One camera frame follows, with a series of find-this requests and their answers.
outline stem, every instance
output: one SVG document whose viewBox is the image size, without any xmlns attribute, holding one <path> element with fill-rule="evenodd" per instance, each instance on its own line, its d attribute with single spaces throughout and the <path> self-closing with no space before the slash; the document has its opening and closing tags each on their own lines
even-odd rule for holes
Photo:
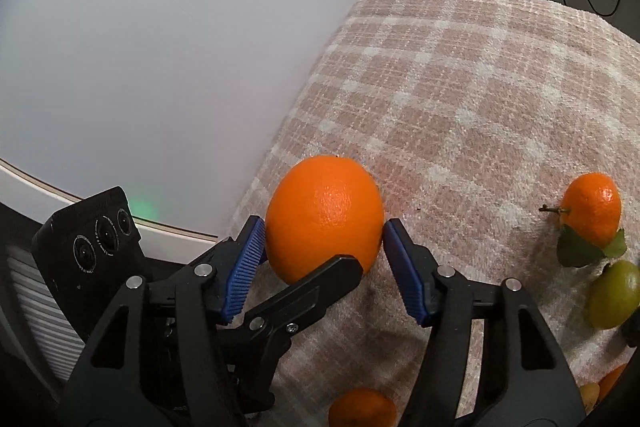
<svg viewBox="0 0 640 427">
<path fill-rule="evenodd" d="M 538 209 L 540 212 L 553 212 L 554 214 L 568 214 L 568 208 L 559 208 L 557 206 L 548 206 L 548 204 L 543 204 L 541 208 Z"/>
</svg>

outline green fruit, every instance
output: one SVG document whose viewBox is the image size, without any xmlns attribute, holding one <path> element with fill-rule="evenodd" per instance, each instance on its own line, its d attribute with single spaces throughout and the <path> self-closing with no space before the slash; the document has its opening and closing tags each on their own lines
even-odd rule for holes
<svg viewBox="0 0 640 427">
<path fill-rule="evenodd" d="M 607 266 L 591 283 L 589 322 L 599 330 L 615 328 L 626 321 L 640 304 L 640 269 L 629 261 Z"/>
</svg>

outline towel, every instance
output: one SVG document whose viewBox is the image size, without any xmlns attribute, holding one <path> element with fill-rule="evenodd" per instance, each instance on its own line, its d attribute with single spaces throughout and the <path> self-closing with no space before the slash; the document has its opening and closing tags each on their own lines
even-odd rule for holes
<svg viewBox="0 0 640 427">
<path fill-rule="evenodd" d="M 316 62 L 230 226 L 264 216 L 303 158 L 340 155 L 376 179 L 386 217 L 468 279 L 515 277 L 533 295 L 578 384 L 630 358 L 593 330 L 586 290 L 602 270 L 562 268 L 558 228 L 538 211 L 589 171 L 623 201 L 626 259 L 640 241 L 640 45 L 603 19 L 545 0 L 360 0 Z M 268 264 L 247 306 L 284 288 Z M 350 295 L 295 336 L 263 426 L 323 426 L 331 402 L 366 386 L 407 403 L 429 330 L 406 315 L 384 254 Z M 458 415 L 473 409 L 475 321 Z"/>
</svg>

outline blue ridged pad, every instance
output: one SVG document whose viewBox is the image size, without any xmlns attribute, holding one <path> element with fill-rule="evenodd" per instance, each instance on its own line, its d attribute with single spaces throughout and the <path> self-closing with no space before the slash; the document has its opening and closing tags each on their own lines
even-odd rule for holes
<svg viewBox="0 0 640 427">
<path fill-rule="evenodd" d="M 255 270 L 264 252 L 264 242 L 264 221 L 258 218 L 226 280 L 225 305 L 220 312 L 220 317 L 226 324 L 242 311 L 249 287 L 254 280 Z"/>
<path fill-rule="evenodd" d="M 398 232 L 390 221 L 385 223 L 382 237 L 386 259 L 389 261 L 391 272 L 396 279 L 406 313 L 413 317 L 419 325 L 423 325 L 429 317 L 429 313 L 424 305 L 422 280 L 406 248 L 400 241 Z"/>
</svg>

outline leaf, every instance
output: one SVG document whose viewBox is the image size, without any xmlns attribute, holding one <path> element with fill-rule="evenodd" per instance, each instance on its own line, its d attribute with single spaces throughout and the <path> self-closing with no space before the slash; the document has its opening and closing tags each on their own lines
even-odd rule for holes
<svg viewBox="0 0 640 427">
<path fill-rule="evenodd" d="M 582 268 L 604 259 L 604 252 L 580 237 L 569 225 L 562 225 L 558 238 L 558 261 L 562 266 Z"/>
<path fill-rule="evenodd" d="M 625 229 L 618 230 L 618 232 L 616 233 L 616 237 L 613 238 L 611 243 L 604 247 L 603 252 L 604 255 L 606 255 L 610 259 L 617 259 L 618 257 L 622 257 L 625 254 Z"/>
</svg>

